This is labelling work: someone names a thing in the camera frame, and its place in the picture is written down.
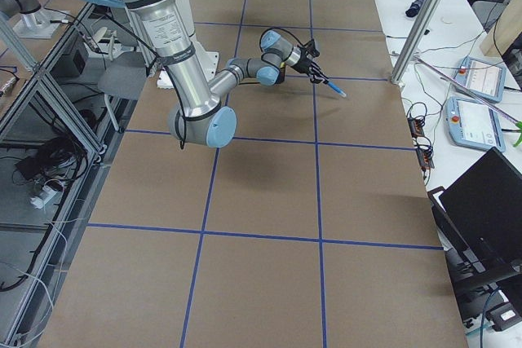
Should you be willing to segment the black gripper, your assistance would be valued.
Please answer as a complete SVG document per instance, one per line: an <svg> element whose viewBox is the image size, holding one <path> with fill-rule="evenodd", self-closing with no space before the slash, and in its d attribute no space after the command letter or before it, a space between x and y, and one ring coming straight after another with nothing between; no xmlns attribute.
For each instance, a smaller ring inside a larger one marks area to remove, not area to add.
<svg viewBox="0 0 522 348"><path fill-rule="evenodd" d="M303 48L295 46L291 52L291 68L298 73L308 74L312 61L319 56L317 49ZM328 84L329 78L320 68L312 67L312 72L308 74L309 79L314 84Z"/></svg>

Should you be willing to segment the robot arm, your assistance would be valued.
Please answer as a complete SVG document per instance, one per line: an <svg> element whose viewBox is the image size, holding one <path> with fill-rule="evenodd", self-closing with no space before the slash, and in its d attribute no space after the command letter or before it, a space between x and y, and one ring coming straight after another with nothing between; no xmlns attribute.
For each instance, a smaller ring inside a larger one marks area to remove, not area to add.
<svg viewBox="0 0 522 348"><path fill-rule="evenodd" d="M143 24L148 49L166 70L178 95L179 105L170 112L168 124L181 144L222 148L231 142L237 115L222 103L222 98L246 78L273 86L280 81L284 67L290 66L313 83L331 83L314 60L319 55L314 41L293 44L275 29L268 29L261 36L259 58L230 59L226 68L208 80L176 0L85 1L123 7Z"/></svg>

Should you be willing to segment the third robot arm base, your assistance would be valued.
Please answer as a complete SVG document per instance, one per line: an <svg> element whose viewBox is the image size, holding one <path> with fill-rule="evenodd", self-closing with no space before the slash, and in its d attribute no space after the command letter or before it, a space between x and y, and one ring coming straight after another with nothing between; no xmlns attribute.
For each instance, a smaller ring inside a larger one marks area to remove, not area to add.
<svg viewBox="0 0 522 348"><path fill-rule="evenodd" d="M22 38L51 39L58 28L51 22L52 13L39 0L1 0L1 17L8 21L15 15L20 16L20 21L13 29Z"/></svg>

